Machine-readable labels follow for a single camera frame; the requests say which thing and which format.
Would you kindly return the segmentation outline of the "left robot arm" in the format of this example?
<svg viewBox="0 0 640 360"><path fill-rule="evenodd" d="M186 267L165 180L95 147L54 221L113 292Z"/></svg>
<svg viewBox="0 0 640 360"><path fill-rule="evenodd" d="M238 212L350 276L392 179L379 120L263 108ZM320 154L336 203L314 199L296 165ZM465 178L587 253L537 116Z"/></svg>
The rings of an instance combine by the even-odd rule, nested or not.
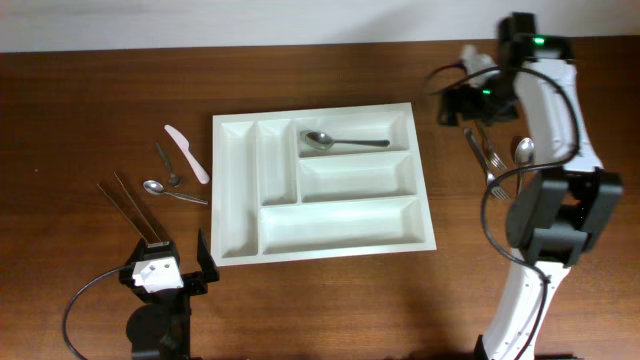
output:
<svg viewBox="0 0 640 360"><path fill-rule="evenodd" d="M147 244L141 240L119 271L119 281L143 305L130 315L126 336L133 359L191 360L191 304L220 280L205 233L197 237L200 269L183 274L173 241Z"/></svg>

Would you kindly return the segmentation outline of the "silver fork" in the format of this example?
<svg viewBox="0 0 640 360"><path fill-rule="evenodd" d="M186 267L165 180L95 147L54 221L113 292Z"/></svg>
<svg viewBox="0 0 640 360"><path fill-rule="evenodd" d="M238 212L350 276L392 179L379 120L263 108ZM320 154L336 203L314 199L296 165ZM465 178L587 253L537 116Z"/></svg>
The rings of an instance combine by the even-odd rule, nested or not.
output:
<svg viewBox="0 0 640 360"><path fill-rule="evenodd" d="M493 144L483 125L477 120L474 120L474 125L482 137L482 154L484 155L484 165L486 168L489 168L489 166L492 165L500 171L506 171L507 166L493 148Z"/></svg>
<svg viewBox="0 0 640 360"><path fill-rule="evenodd" d="M485 178L486 178L486 185L487 187L490 187L490 185L495 181L495 176L493 175L493 173L491 172L490 168L489 168L489 164L488 161L486 159L486 157L483 155L481 149L480 149L480 145L478 144L473 131L470 128L465 127L463 129L463 133L464 136L475 156L475 158L477 159L480 167L482 168L482 170L485 173ZM501 187L501 186L496 186L496 187L492 187L490 189L490 193L497 199L499 200L509 200L510 197L507 195L506 191Z"/></svg>

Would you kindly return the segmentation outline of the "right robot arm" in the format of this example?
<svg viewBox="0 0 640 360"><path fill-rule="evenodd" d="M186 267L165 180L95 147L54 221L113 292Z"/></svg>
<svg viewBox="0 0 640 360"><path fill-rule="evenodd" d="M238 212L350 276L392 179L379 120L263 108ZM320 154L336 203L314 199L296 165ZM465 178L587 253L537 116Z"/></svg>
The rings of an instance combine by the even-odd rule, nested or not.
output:
<svg viewBox="0 0 640 360"><path fill-rule="evenodd" d="M502 182L532 174L520 185L505 221L507 248L482 226L492 247L510 262L489 328L478 336L477 359L532 359L553 296L579 258L606 228L623 194L621 177L607 172L584 125L576 91L575 56L568 38L541 35L532 13L514 12L497 27L498 54L468 47L465 77L441 90L437 121L487 125L515 119L523 109L534 159L489 179L483 196L499 197Z"/></svg>

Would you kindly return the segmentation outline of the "white plastic cutlery tray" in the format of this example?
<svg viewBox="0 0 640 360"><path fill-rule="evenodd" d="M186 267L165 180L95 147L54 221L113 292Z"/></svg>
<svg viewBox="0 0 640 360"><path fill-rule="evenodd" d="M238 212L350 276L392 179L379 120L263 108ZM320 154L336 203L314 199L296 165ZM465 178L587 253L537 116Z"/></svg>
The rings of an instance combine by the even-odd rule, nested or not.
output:
<svg viewBox="0 0 640 360"><path fill-rule="evenodd" d="M306 130L390 145L318 150ZM216 115L212 143L210 251L221 266L436 246L408 103Z"/></svg>

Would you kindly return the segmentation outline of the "pink plastic knife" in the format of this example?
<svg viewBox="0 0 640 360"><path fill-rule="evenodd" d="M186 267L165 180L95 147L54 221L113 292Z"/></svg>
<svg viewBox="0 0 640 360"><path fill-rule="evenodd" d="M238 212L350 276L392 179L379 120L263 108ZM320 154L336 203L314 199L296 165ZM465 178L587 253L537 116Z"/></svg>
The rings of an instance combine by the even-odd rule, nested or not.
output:
<svg viewBox="0 0 640 360"><path fill-rule="evenodd" d="M177 147L183 153L199 183L208 184L210 182L210 176L205 168L192 154L188 139L179 130L171 125L165 125L164 130L173 139Z"/></svg>

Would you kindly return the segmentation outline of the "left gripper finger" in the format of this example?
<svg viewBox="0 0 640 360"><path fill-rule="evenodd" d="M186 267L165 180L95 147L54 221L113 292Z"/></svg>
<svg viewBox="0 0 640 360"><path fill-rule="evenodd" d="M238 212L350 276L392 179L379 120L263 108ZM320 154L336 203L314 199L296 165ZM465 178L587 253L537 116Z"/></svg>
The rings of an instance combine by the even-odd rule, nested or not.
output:
<svg viewBox="0 0 640 360"><path fill-rule="evenodd" d="M207 283L220 280L219 270L207 246L207 239L202 228L198 230L197 262L200 265L204 280Z"/></svg>
<svg viewBox="0 0 640 360"><path fill-rule="evenodd" d="M169 269L177 270L180 265L180 256L173 241L147 244L141 239L125 262L127 271L133 272L138 262L142 262L141 272L143 273L165 271L166 265Z"/></svg>

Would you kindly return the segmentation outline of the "large silver spoon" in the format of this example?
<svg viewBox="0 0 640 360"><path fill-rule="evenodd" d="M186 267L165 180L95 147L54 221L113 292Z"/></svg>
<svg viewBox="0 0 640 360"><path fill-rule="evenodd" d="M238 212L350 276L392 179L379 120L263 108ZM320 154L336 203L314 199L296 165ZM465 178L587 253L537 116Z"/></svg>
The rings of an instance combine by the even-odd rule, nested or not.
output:
<svg viewBox="0 0 640 360"><path fill-rule="evenodd" d="M522 138L516 145L513 160L517 168L531 165L535 159L534 142L526 137Z"/></svg>
<svg viewBox="0 0 640 360"><path fill-rule="evenodd" d="M334 139L326 133L318 132L318 131L302 131L300 133L301 140L312 148L318 150L329 150L335 144L348 144L348 145L358 145L358 146L369 146L369 147L388 147L390 145L389 140L345 140L345 139Z"/></svg>

